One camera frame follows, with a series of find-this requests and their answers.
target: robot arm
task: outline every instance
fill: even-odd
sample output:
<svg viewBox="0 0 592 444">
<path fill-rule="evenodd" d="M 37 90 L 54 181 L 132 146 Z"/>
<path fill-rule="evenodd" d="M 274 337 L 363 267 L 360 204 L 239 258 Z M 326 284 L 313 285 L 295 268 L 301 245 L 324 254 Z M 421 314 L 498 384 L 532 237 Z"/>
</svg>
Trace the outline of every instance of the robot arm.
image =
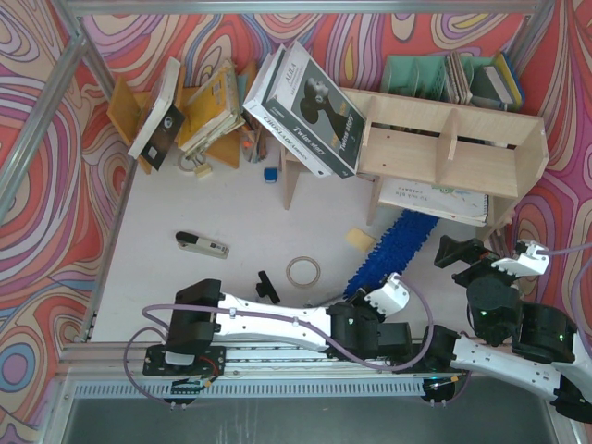
<svg viewBox="0 0 592 444">
<path fill-rule="evenodd" d="M 194 356 L 212 342 L 261 340 L 292 344 L 313 352 L 339 356 L 325 340 L 304 327 L 308 322 L 320 328 L 348 351 L 372 359 L 397 357 L 412 352 L 411 331 L 407 323 L 385 324 L 385 317 L 402 310 L 409 301 L 409 290 L 393 273 L 383 287 L 370 293 L 359 291 L 350 300 L 330 307 L 295 309 L 250 302 L 220 292 L 220 281 L 207 279 L 177 294 L 176 303 L 216 306 L 228 314 L 196 314 L 173 311 L 166 363 L 191 365 Z M 247 317 L 236 312 L 257 312 L 287 316 L 291 324 L 277 319 Z"/>
<path fill-rule="evenodd" d="M 437 355 L 449 357 L 452 368 L 501 379 L 550 401 L 560 414 L 590 423 L 592 359 L 580 332 L 562 311 L 524 302 L 512 285 L 517 278 L 545 273 L 549 258 L 540 254 L 543 250 L 547 249 L 535 242 L 521 241 L 516 246 L 517 257 L 502 259 L 478 240 L 456 242 L 442 237 L 435 265 L 443 268 L 457 260 L 470 265 L 453 279 L 466 287 L 475 334 L 492 347 L 512 338 L 515 354 L 461 338 L 444 328 L 444 336 L 456 336 L 453 350 L 449 339 L 447 352 Z"/>
<path fill-rule="evenodd" d="M 592 360 L 574 323 L 553 307 L 524 302 L 512 285 L 517 278 L 546 271 L 549 261 L 542 250 L 545 247 L 535 242 L 521 242 L 516 257 L 500 258 L 479 240 L 457 242 L 442 237 L 435 265 L 443 268 L 458 260 L 469 264 L 452 278 L 466 287 L 475 334 L 485 344 L 435 326 L 422 368 L 438 373 L 451 368 L 470 370 L 492 376 L 535 393 L 560 414 L 592 423 Z M 165 345 L 166 365 L 191 366 L 195 357 L 214 348 L 212 342 L 237 339 L 285 342 L 346 359 L 301 321 L 320 328 L 362 359 L 401 362 L 413 355 L 409 325 L 384 323 L 410 298 L 409 289 L 397 274 L 390 275 L 378 290 L 359 290 L 347 301 L 303 310 L 245 301 L 220 292 L 220 287 L 220 281 L 207 279 L 177 294 L 176 303 L 217 307 L 228 313 L 174 310 Z M 283 315 L 293 322 L 242 316 L 237 311 Z M 514 354 L 494 348 L 508 338 L 512 338 Z"/>
</svg>

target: black bracket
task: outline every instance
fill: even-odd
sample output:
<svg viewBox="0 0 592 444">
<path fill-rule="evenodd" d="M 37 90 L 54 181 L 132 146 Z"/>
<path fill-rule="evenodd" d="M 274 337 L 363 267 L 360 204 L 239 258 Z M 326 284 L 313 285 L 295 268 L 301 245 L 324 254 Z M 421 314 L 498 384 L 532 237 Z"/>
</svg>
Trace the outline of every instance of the black bracket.
<svg viewBox="0 0 592 444">
<path fill-rule="evenodd" d="M 274 286 L 271 285 L 271 281 L 269 280 L 269 277 L 267 277 L 267 273 L 265 271 L 259 272 L 259 279 L 261 279 L 261 282 L 255 286 L 259 297 L 264 298 L 265 296 L 269 296 L 269 299 L 271 299 L 272 303 L 278 304 L 279 296 L 276 293 Z"/>
<path fill-rule="evenodd" d="M 195 356 L 191 365 L 167 364 L 165 361 L 166 352 L 165 346 L 161 344 L 148 347 L 142 374 L 144 376 L 210 376 L 214 369 L 208 361 L 199 359 L 204 357 L 216 365 L 220 376 L 224 375 L 226 347 L 208 347 L 203 354 Z"/>
</svg>

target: book spine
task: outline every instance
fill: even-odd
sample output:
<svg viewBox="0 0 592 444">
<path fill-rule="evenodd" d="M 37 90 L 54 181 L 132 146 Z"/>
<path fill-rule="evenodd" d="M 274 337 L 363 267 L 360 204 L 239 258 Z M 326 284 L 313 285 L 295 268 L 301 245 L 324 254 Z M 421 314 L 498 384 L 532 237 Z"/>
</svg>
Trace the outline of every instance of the book spine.
<svg viewBox="0 0 592 444">
<path fill-rule="evenodd" d="M 278 139 L 292 154 L 296 156 L 318 178 L 326 178 L 331 175 L 331 170 L 317 160 L 309 150 L 304 147 L 281 124 L 270 116 L 269 112 L 258 104 L 245 105 L 245 109 L 251 113 L 273 136 Z"/>
<path fill-rule="evenodd" d="M 331 168 L 340 178 L 353 176 L 353 172 L 341 159 L 329 150 L 318 138 L 302 125 L 277 99 L 271 98 L 263 104 L 271 117 L 285 127 L 298 141 L 321 162 Z"/>
</svg>

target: black clip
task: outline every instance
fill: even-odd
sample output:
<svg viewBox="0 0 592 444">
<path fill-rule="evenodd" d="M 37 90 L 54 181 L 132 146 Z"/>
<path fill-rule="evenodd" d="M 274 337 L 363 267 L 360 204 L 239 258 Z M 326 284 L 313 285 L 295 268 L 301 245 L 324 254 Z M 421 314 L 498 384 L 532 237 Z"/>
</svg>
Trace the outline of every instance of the black clip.
<svg viewBox="0 0 592 444">
<path fill-rule="evenodd" d="M 274 286 L 271 285 L 271 281 L 269 280 L 269 277 L 267 277 L 267 273 L 265 271 L 260 271 L 259 278 L 261 279 L 261 282 L 259 282 L 255 286 L 255 289 L 257 290 L 257 294 L 259 295 L 259 297 L 264 298 L 265 296 L 269 296 L 269 299 L 271 299 L 271 303 L 278 304 L 279 296 L 276 293 L 276 289 L 274 289 Z"/>
</svg>

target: blue mop head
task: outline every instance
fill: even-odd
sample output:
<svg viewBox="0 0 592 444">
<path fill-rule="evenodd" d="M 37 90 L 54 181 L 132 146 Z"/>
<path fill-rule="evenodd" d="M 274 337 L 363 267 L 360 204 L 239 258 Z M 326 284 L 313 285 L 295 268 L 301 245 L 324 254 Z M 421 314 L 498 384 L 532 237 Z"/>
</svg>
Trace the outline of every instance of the blue mop head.
<svg viewBox="0 0 592 444">
<path fill-rule="evenodd" d="M 344 291 L 345 297 L 352 296 L 361 287 L 377 289 L 390 273 L 401 275 L 437 223 L 437 217 L 403 210 L 395 225 L 382 235 L 380 242 L 350 279 Z"/>
</svg>

